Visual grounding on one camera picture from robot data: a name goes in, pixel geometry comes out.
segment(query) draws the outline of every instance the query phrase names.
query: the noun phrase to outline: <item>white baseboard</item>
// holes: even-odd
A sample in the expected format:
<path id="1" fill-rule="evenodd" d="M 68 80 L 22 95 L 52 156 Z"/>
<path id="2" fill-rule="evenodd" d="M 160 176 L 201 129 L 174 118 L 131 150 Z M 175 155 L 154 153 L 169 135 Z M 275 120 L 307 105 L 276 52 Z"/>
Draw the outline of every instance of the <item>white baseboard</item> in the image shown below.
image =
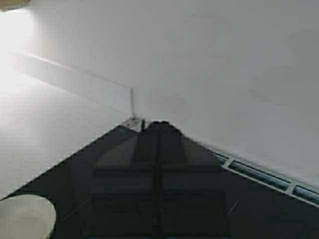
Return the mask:
<path id="1" fill-rule="evenodd" d="M 132 89 L 26 52 L 1 52 L 0 66 L 132 115 Z"/>

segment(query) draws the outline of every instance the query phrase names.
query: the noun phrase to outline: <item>metal bracket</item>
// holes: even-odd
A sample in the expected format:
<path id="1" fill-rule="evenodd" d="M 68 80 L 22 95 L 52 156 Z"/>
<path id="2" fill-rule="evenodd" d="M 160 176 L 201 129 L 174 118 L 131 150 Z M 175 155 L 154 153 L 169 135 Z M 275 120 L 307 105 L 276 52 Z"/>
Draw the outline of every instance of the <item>metal bracket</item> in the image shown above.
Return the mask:
<path id="1" fill-rule="evenodd" d="M 136 117 L 131 117 L 127 121 L 123 122 L 121 126 L 124 126 L 126 128 L 133 128 L 137 124 L 139 124 L 142 120 L 138 119 Z"/>

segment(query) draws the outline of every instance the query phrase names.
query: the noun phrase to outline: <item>white wall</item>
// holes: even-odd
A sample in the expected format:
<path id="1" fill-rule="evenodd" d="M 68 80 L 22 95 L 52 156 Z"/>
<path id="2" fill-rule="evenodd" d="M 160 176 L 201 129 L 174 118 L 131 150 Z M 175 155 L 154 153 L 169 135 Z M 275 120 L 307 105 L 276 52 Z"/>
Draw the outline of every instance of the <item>white wall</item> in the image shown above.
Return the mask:
<path id="1" fill-rule="evenodd" d="M 7 46 L 133 87 L 137 115 L 319 187 L 319 1 L 33 0 L 14 15 Z"/>

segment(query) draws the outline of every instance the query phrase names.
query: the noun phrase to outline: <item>white bowl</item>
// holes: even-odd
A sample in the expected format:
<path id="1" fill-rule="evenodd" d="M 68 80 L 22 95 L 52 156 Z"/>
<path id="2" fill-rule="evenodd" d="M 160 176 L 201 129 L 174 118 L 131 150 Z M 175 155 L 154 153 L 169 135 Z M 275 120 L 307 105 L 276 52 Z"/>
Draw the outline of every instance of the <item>white bowl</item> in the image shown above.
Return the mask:
<path id="1" fill-rule="evenodd" d="M 48 239 L 56 212 L 45 198 L 21 195 L 0 202 L 0 239 Z"/>

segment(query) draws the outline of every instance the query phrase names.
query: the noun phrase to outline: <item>vent grille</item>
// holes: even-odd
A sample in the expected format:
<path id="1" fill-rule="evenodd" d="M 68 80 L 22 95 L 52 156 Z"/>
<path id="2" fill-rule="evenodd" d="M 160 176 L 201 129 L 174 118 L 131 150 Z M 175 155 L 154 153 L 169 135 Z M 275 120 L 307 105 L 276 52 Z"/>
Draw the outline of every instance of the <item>vent grille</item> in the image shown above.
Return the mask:
<path id="1" fill-rule="evenodd" d="M 319 194 L 306 188 L 300 186 L 295 187 L 293 195 L 319 205 Z"/>
<path id="2" fill-rule="evenodd" d="M 233 161 L 228 168 L 237 171 L 241 174 L 247 175 L 253 179 L 256 179 L 260 182 L 266 183 L 270 186 L 276 187 L 280 190 L 286 191 L 289 187 L 290 182 L 270 175 L 268 173 L 262 172 L 258 169 L 252 168 L 245 164 L 242 164 L 237 161 Z"/>

